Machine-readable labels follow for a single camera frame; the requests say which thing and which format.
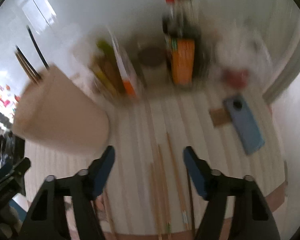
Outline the colourful wall stickers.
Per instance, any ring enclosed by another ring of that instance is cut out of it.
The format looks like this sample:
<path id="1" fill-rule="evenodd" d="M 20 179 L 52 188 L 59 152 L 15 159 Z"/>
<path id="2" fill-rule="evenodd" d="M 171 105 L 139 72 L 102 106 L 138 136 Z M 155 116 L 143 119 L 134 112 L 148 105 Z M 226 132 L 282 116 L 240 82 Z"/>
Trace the colourful wall stickers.
<path id="1" fill-rule="evenodd" d="M 15 113 L 20 96 L 16 95 L 10 86 L 0 84 L 0 112 L 2 114 Z"/>

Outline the black chopstick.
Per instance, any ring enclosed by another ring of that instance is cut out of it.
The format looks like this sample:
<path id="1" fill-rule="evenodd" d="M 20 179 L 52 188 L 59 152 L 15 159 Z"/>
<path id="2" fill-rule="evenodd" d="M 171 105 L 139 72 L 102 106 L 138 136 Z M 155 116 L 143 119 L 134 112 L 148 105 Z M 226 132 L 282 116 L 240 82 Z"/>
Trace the black chopstick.
<path id="1" fill-rule="evenodd" d="M 21 56 L 21 58 L 24 60 L 24 62 L 29 67 L 29 69 L 32 72 L 32 74 L 34 74 L 34 77 L 37 78 L 37 81 L 38 82 L 41 81 L 42 80 L 41 75 L 33 68 L 33 66 L 30 64 L 30 62 L 25 57 L 25 55 L 22 53 L 22 51 L 20 50 L 20 48 L 18 46 L 15 46 L 15 47 L 16 47 L 16 51 L 18 52 L 19 56 Z"/>
<path id="2" fill-rule="evenodd" d="M 50 69 L 50 66 L 49 66 L 49 64 L 47 63 L 46 59 L 44 58 L 42 52 L 40 51 L 39 46 L 38 46 L 38 44 L 37 44 L 37 42 L 36 42 L 36 40 L 35 40 L 35 38 L 34 38 L 34 35 L 33 35 L 32 31 L 31 31 L 30 27 L 27 25 L 26 28 L 27 28 L 27 31 L 28 31 L 29 36 L 30 36 L 30 38 L 31 38 L 31 41 L 32 41 L 32 43 L 33 43 L 33 45 L 34 45 L 34 47 L 35 47 L 35 49 L 36 49 L 36 51 L 37 51 L 37 54 L 39 55 L 39 58 L 41 59 L 41 61 L 42 61 L 43 65 L 44 65 L 44 67 L 45 67 L 47 70 L 49 70 L 49 69 Z"/>

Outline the soy sauce bottle black cap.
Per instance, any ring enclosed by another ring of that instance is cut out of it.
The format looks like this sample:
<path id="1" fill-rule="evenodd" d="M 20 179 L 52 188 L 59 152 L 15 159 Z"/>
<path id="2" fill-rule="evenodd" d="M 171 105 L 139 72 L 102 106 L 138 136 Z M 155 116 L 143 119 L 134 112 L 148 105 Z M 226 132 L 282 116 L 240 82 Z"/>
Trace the soy sauce bottle black cap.
<path id="1" fill-rule="evenodd" d="M 201 31 L 193 0 L 174 0 L 173 16 L 167 26 L 171 75 L 174 85 L 188 88 L 203 65 Z"/>

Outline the red cap dark bottle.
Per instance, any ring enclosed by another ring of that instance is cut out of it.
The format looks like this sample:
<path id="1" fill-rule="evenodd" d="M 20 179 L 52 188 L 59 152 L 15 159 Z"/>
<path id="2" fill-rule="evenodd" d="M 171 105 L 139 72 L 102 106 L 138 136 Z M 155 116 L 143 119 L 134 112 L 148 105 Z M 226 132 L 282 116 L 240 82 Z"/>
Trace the red cap dark bottle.
<path id="1" fill-rule="evenodd" d="M 174 5 L 175 0 L 165 0 L 167 11 L 162 16 L 162 30 L 164 33 L 165 42 L 170 38 L 170 32 L 174 31 Z"/>

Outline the jar with brown lid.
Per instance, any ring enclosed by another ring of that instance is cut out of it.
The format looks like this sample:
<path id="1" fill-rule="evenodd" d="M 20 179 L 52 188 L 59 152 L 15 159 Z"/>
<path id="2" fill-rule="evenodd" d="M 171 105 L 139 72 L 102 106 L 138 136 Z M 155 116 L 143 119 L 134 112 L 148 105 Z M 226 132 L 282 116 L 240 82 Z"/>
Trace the jar with brown lid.
<path id="1" fill-rule="evenodd" d="M 159 47 L 148 46 L 138 52 L 138 61 L 146 67 L 157 67 L 165 61 L 165 52 Z"/>

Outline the blue smartphone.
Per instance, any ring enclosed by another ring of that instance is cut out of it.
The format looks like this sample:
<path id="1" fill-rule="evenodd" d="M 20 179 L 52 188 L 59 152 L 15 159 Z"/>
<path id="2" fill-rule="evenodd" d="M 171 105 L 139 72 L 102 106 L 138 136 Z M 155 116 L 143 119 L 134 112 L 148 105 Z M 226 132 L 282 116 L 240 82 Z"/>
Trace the blue smartphone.
<path id="1" fill-rule="evenodd" d="M 264 138 L 254 115 L 241 94 L 223 100 L 246 155 L 252 155 L 264 146 Z"/>

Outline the wooden chopstick printed tip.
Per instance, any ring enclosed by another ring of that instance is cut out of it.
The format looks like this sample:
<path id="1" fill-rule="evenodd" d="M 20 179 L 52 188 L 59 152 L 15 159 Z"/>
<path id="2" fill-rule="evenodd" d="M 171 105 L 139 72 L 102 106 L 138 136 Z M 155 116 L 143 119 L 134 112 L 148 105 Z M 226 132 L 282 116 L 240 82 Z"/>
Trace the wooden chopstick printed tip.
<path id="1" fill-rule="evenodd" d="M 172 147 L 170 135 L 169 135 L 168 132 L 166 132 L 166 138 L 167 138 L 169 153 L 170 153 L 171 162 L 172 162 L 172 166 L 173 166 L 175 183 L 176 183 L 176 186 L 177 186 L 177 192 L 178 192 L 179 204 L 180 204 L 180 208 L 181 208 L 183 225 L 184 225 L 185 230 L 189 230 L 190 228 L 189 228 L 189 221 L 188 221 L 187 212 L 186 212 L 185 197 L 184 197 L 183 188 L 182 188 L 182 185 L 181 185 L 181 180 L 180 180 L 180 174 L 179 174 L 179 170 L 178 170 L 177 161 L 176 161 L 176 158 L 175 158 L 175 154 L 173 152 L 173 147 Z"/>

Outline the white orange paper packet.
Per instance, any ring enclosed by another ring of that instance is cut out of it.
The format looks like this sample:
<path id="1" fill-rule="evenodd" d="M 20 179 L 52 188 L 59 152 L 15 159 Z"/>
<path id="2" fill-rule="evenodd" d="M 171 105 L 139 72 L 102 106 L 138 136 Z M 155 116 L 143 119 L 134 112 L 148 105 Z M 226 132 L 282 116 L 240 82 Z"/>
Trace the white orange paper packet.
<path id="1" fill-rule="evenodd" d="M 123 86 L 126 90 L 126 94 L 128 96 L 137 98 L 140 95 L 140 83 L 133 64 L 130 61 L 126 50 L 123 48 L 123 46 L 121 46 L 121 44 L 119 44 L 114 32 L 110 28 L 107 29 L 111 37 L 115 59 L 117 61 L 117 66 L 121 75 Z"/>

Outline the clear plastic bag red contents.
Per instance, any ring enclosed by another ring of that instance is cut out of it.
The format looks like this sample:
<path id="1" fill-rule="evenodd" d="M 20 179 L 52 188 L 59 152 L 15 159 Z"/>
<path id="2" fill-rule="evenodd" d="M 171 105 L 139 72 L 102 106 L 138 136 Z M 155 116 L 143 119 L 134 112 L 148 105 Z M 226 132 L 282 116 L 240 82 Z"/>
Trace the clear plastic bag red contents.
<path id="1" fill-rule="evenodd" d="M 232 25 L 216 42 L 215 61 L 227 70 L 247 70 L 250 78 L 264 87 L 273 73 L 269 50 L 256 29 L 244 25 Z"/>

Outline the beige round utensil holder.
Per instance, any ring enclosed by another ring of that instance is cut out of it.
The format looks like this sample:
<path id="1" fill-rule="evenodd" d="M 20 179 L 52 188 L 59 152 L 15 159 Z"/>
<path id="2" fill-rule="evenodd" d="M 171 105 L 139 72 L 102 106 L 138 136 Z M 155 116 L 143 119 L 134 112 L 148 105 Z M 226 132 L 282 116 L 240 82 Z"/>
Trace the beige round utensil holder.
<path id="1" fill-rule="evenodd" d="M 92 155 L 106 147 L 110 123 L 105 110 L 58 67 L 30 84 L 18 103 L 13 133 L 69 154 Z"/>

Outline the dark chopstick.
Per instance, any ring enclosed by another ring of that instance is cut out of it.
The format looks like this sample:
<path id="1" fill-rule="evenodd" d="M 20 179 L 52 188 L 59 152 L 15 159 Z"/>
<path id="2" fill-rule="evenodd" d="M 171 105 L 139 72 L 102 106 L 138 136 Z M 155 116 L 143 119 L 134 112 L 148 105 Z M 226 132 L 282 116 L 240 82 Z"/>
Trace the dark chopstick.
<path id="1" fill-rule="evenodd" d="M 192 187 L 191 187 L 191 178 L 190 178 L 190 174 L 189 174 L 188 170 L 187 170 L 187 186 L 188 186 L 189 200 L 190 200 L 191 233 L 192 233 L 192 239 L 194 239 L 195 235 L 196 235 L 196 228 L 195 228 L 195 220 L 194 220 L 193 194 L 192 194 Z"/>

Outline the small brown card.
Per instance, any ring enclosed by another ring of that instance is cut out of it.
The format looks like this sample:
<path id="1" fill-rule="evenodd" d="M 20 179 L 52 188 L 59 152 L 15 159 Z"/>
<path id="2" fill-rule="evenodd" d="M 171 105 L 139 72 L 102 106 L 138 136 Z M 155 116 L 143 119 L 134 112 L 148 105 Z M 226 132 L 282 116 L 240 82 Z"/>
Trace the small brown card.
<path id="1" fill-rule="evenodd" d="M 225 108 L 210 109 L 209 114 L 214 127 L 224 126 L 232 123 L 230 113 Z"/>

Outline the wooden chopstick green mark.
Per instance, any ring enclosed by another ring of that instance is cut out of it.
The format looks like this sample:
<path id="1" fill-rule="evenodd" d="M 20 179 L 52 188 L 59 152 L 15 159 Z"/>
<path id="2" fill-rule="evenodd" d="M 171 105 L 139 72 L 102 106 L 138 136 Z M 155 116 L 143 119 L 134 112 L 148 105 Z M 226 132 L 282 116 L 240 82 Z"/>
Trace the wooden chopstick green mark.
<path id="1" fill-rule="evenodd" d="M 164 167 L 164 160 L 162 156 L 162 151 L 160 145 L 158 145 L 158 156 L 159 156 L 159 167 L 160 167 L 160 175 L 161 175 L 161 184 L 162 184 L 162 192 L 164 196 L 164 206 L 165 206 L 165 223 L 166 223 L 166 233 L 167 239 L 172 239 L 171 233 L 171 215 L 170 215 L 170 205 L 169 205 L 169 197 L 168 197 L 168 188 Z"/>

